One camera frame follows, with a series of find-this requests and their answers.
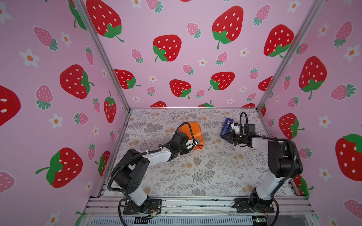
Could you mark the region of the orange wrapping paper sheet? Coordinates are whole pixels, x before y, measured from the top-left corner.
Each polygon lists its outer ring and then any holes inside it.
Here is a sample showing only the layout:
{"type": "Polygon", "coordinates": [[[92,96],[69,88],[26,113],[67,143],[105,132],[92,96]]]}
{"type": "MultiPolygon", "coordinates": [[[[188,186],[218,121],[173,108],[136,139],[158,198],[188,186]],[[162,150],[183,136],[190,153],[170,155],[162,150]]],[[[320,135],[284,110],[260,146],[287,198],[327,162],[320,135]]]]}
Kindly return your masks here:
{"type": "Polygon", "coordinates": [[[195,139],[199,139],[201,142],[201,145],[194,146],[193,150],[202,150],[204,148],[204,140],[201,133],[201,127],[198,122],[190,122],[191,130],[189,129],[189,126],[187,124],[183,125],[178,131],[185,133],[189,140],[193,139],[192,134],[195,139]]]}

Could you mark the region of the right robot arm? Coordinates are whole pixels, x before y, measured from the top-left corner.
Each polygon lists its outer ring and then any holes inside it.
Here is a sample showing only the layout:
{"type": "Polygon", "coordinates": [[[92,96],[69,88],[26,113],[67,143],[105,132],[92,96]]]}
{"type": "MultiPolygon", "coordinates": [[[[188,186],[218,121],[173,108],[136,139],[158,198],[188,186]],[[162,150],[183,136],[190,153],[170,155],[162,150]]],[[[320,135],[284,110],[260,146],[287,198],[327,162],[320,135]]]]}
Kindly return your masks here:
{"type": "Polygon", "coordinates": [[[246,123],[239,126],[227,120],[223,125],[220,137],[234,145],[256,148],[268,152],[269,172],[262,183],[253,189],[247,201],[236,201],[235,206],[246,204],[253,211],[260,211],[262,207],[271,205],[276,192],[282,185],[303,172],[298,150],[294,141],[262,137],[253,129],[254,125],[246,123]]]}

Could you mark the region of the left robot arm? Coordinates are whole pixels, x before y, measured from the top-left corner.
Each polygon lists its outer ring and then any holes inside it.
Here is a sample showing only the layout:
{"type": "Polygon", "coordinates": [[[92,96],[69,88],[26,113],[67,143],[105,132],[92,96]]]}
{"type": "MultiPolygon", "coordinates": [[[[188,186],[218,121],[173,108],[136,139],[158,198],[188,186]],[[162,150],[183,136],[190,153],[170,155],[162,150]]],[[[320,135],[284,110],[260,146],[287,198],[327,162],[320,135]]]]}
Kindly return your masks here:
{"type": "Polygon", "coordinates": [[[202,148],[203,145],[200,132],[193,136],[179,131],[169,142],[160,145],[156,150],[140,153],[130,149],[111,172],[107,188],[109,191],[121,192],[137,207],[147,208],[150,199],[140,185],[148,168],[169,162],[195,148],[202,148]]]}

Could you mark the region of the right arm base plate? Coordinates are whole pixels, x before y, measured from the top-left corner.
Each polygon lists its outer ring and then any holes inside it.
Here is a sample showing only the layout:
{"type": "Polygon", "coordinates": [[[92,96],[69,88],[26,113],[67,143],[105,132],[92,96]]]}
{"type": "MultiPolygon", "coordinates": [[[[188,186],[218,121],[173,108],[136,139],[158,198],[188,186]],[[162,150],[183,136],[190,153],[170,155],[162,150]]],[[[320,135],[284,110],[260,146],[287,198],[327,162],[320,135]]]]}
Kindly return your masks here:
{"type": "Polygon", "coordinates": [[[236,198],[232,208],[237,213],[275,213],[272,200],[251,200],[250,198],[236,198]]]}

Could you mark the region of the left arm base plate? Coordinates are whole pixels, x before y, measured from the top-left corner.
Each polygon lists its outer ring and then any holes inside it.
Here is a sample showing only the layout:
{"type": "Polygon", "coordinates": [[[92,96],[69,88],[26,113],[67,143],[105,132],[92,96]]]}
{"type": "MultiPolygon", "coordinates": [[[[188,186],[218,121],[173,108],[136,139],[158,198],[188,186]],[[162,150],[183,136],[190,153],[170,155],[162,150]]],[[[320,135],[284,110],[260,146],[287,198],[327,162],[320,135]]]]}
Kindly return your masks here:
{"type": "Polygon", "coordinates": [[[141,206],[136,205],[133,201],[127,201],[124,209],[124,215],[152,214],[160,213],[162,209],[162,199],[147,199],[141,206]]]}

